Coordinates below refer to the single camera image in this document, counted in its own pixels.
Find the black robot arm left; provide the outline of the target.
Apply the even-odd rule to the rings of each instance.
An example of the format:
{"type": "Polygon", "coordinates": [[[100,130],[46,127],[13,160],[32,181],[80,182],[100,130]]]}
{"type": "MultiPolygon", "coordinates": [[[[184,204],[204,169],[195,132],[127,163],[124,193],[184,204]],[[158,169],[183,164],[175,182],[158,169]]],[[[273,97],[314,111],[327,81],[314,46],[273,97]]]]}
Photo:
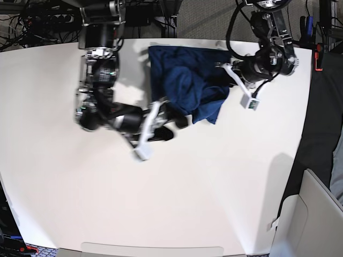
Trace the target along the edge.
{"type": "Polygon", "coordinates": [[[227,49],[234,57],[233,70],[246,85],[270,82],[278,75],[292,75],[299,64],[282,14],[290,1],[236,1],[226,33],[227,49]],[[231,46],[235,20],[241,14],[258,39],[254,55],[240,55],[231,46]]]}

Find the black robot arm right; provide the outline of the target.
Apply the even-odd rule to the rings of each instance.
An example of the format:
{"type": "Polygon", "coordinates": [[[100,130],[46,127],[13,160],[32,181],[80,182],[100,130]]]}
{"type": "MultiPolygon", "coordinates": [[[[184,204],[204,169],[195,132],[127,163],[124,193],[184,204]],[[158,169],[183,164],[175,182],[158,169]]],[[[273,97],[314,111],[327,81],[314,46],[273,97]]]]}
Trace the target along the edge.
{"type": "Polygon", "coordinates": [[[108,127],[136,143],[142,136],[147,141],[169,141],[174,137],[165,124],[170,121],[166,104],[159,102],[157,115],[148,121],[152,107],[114,102],[113,86],[120,74],[120,55],[124,39],[125,1],[106,1],[83,6],[83,39],[80,84],[76,91],[75,120],[86,131],[108,127]]]}

